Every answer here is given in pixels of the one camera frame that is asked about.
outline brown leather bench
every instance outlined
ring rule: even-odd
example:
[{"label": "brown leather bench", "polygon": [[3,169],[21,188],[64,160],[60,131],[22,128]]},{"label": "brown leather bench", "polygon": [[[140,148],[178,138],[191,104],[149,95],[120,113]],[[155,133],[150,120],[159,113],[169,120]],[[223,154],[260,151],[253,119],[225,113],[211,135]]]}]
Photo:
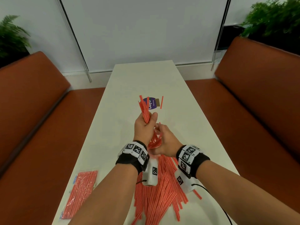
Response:
[{"label": "brown leather bench", "polygon": [[52,223],[104,92],[69,87],[42,52],[0,69],[0,224]]},{"label": "brown leather bench", "polygon": [[239,174],[300,213],[300,57],[238,37],[215,75],[186,83]]}]

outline table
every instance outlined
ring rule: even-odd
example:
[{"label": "table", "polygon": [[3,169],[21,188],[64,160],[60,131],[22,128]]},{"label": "table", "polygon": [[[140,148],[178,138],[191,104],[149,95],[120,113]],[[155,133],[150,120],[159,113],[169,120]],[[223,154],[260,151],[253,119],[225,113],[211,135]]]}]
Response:
[{"label": "table", "polygon": [[[96,182],[99,183],[114,167],[118,152],[133,139],[134,121],[141,112],[139,95],[143,98],[158,98],[160,102],[164,96],[162,109],[157,107],[150,110],[158,113],[157,121],[168,125],[183,144],[195,144],[212,161],[238,174],[173,61],[117,64],[82,146],[53,225],[69,223],[69,220],[59,220],[59,217],[76,174],[80,171],[98,170]],[[197,191],[203,199],[199,200],[193,192],[187,194],[189,202],[180,210],[181,222],[176,221],[173,208],[170,207],[160,224],[229,224],[219,204],[202,188],[197,187]],[[125,225],[131,224],[134,212],[132,201]]]}]

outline green plant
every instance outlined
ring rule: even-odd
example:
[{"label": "green plant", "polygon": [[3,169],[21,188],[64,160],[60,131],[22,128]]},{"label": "green plant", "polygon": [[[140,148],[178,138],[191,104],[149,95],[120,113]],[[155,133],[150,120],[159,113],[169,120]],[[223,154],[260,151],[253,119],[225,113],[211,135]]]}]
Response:
[{"label": "green plant", "polygon": [[9,56],[16,52],[26,52],[26,46],[30,47],[28,38],[24,35],[28,35],[28,32],[23,28],[13,24],[18,16],[7,15],[0,23],[0,58]]},{"label": "green plant", "polygon": [[300,37],[300,0],[267,0],[252,5],[242,26],[246,37],[261,31],[263,36],[276,33],[293,33]]}]

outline person's right hand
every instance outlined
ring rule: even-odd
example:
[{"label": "person's right hand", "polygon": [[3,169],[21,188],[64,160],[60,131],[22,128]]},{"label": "person's right hand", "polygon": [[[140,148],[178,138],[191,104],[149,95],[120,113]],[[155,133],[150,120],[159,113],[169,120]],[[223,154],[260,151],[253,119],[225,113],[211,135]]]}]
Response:
[{"label": "person's right hand", "polygon": [[167,125],[156,124],[155,129],[162,133],[162,143],[161,146],[151,149],[150,154],[176,157],[177,151],[183,144],[170,131]]}]

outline forearm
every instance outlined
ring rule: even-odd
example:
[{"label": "forearm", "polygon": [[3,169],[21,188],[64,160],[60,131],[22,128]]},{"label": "forearm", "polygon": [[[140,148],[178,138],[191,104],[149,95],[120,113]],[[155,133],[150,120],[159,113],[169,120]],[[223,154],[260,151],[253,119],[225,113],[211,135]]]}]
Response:
[{"label": "forearm", "polygon": [[117,164],[94,189],[69,224],[123,224],[130,208],[137,175],[133,165]]},{"label": "forearm", "polygon": [[238,224],[298,224],[300,215],[245,178],[207,160],[196,173]]}]

